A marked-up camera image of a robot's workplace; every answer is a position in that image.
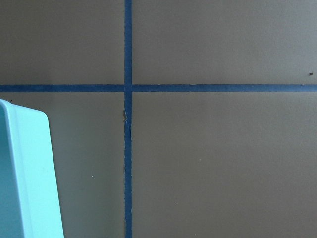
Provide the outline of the light blue plastic bin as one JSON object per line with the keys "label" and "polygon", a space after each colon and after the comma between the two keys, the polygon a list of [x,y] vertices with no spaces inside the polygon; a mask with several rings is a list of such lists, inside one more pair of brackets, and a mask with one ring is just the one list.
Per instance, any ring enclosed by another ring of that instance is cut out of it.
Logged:
{"label": "light blue plastic bin", "polygon": [[64,236],[48,117],[6,100],[0,102],[0,236]]}

